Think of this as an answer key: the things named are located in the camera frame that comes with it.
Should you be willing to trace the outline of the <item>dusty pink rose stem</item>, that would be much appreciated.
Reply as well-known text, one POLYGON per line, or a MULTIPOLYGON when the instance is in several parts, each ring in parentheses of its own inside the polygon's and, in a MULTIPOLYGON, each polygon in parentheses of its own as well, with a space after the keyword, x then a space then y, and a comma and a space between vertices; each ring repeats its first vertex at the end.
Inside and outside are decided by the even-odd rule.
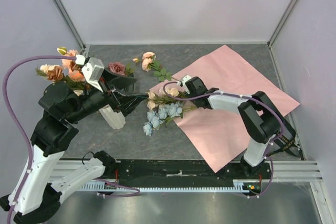
POLYGON ((131 64, 124 65, 120 62, 110 62, 108 64, 108 69, 110 72, 122 75, 122 76, 132 76, 135 69, 131 67, 131 64))

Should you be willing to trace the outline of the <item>peach flower stem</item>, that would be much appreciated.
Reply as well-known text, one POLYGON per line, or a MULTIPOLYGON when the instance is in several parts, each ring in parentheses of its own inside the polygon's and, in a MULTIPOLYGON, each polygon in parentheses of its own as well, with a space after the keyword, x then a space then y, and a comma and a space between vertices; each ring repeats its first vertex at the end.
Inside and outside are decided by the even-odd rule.
POLYGON ((165 90, 168 95, 164 92, 163 88, 160 88, 158 93, 148 92, 147 107, 149 110, 178 102, 175 98, 186 98, 186 93, 179 91, 177 88, 165 88, 165 90))

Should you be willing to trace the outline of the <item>purple pink wrapping paper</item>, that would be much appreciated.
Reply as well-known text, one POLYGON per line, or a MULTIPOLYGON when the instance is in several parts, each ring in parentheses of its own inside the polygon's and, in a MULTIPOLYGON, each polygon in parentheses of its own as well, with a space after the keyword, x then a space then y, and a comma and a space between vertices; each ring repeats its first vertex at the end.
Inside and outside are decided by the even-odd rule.
MULTIPOLYGON (((263 91, 283 116, 300 105, 228 46, 223 45, 208 54, 203 52, 197 59, 192 59, 189 50, 168 55, 157 49, 151 51, 177 79, 187 74, 198 76, 208 88, 215 87, 228 93, 263 91)), ((195 109, 186 112, 182 119, 175 119, 174 123, 215 172, 243 152, 250 140, 241 117, 234 112, 195 109)))

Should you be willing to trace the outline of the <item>cream rose stem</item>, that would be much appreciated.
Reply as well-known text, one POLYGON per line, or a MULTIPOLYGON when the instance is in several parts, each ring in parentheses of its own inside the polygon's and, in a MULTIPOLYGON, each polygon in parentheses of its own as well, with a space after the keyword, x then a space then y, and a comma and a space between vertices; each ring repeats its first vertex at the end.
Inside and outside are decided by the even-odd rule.
POLYGON ((83 90, 74 90, 73 91, 77 96, 83 95, 83 90))

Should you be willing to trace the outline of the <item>brown orange flower stem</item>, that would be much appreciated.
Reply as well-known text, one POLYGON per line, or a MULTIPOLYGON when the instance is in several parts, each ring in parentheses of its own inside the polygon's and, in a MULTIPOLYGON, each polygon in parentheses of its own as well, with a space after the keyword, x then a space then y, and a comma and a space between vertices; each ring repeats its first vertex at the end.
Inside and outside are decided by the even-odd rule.
POLYGON ((64 73, 63 67, 59 65, 41 65, 39 68, 36 68, 35 71, 36 75, 43 77, 52 83, 63 82, 73 90, 83 91, 86 87, 86 81, 83 74, 78 70, 66 70, 68 70, 68 73, 64 73))

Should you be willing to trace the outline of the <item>large peach peony stem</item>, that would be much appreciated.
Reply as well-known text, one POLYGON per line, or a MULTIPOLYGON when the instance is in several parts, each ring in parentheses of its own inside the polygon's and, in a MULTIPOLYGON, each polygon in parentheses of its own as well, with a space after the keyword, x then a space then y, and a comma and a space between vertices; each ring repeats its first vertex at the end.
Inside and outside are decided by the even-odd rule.
MULTIPOLYGON (((79 52, 77 50, 67 50, 65 47, 57 48, 58 53, 66 57, 75 57, 79 52)), ((68 76, 74 82, 85 82, 85 77, 81 72, 81 67, 76 65, 75 60, 62 59, 62 65, 68 70, 68 76)))

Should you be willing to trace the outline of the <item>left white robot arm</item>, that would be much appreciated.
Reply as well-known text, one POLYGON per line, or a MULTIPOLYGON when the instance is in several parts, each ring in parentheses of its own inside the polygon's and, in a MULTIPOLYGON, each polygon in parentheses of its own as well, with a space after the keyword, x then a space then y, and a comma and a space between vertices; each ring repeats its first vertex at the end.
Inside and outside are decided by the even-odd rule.
POLYGON ((13 192, 1 198, 10 223, 43 223, 81 186, 96 178, 111 178, 115 173, 116 160, 99 151, 69 175, 49 179, 78 134, 76 123, 105 106, 127 116, 148 97, 145 93, 124 91, 135 83, 132 77, 107 69, 92 72, 84 68, 83 74, 91 86, 88 92, 76 95, 67 83, 58 81, 49 85, 39 100, 44 113, 28 141, 30 154, 25 169, 13 192))

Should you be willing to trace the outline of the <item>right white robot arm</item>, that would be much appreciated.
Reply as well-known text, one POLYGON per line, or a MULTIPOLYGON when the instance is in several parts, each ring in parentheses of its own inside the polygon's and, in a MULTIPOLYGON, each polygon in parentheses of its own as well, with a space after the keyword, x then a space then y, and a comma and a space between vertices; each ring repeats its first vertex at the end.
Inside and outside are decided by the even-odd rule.
POLYGON ((240 115, 250 136, 247 150, 240 161, 240 172, 245 178, 254 178, 265 161, 268 145, 286 131, 285 119, 269 97, 262 91, 242 95, 225 93, 218 88, 208 89, 199 77, 188 75, 182 78, 181 87, 198 108, 240 115))

